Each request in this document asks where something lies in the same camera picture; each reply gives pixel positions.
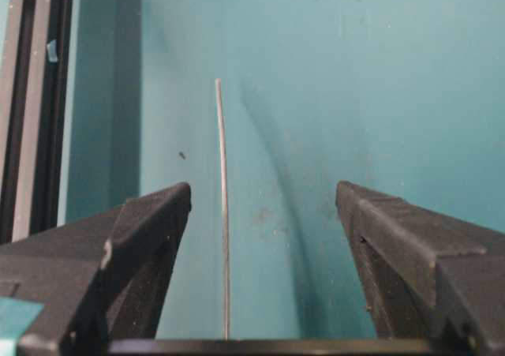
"dark spot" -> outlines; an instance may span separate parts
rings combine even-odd
[[[273,219],[274,212],[269,208],[261,208],[260,211],[254,216],[253,224],[263,226],[266,222]]]

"teal surface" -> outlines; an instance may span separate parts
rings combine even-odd
[[[37,318],[43,305],[0,297],[0,356],[14,356],[17,340]]]
[[[504,228],[504,0],[78,2],[61,221],[193,189],[158,337],[222,334],[216,77],[232,337],[374,336],[339,180]]]
[[[0,54],[3,54],[3,43],[6,38],[8,13],[9,13],[9,0],[0,0]],[[2,67],[2,58],[0,58],[0,67]]]

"white wire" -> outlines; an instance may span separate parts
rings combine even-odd
[[[226,172],[226,142],[224,136],[221,79],[215,80],[215,99],[218,107],[219,153],[221,159],[221,205],[223,211],[223,337],[230,337],[230,229],[228,227],[228,175]]]

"blue tape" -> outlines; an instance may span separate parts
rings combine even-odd
[[[17,340],[37,318],[43,305],[0,297],[0,356],[15,356]]]
[[[47,44],[47,58],[49,62],[58,62],[58,52],[56,50],[56,39]]]

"black clamp jaw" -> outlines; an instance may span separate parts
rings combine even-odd
[[[336,203],[380,337],[505,354],[505,235],[350,182]]]
[[[190,195],[178,184],[0,247],[0,296],[43,305],[17,354],[60,356],[110,337],[153,337]]]

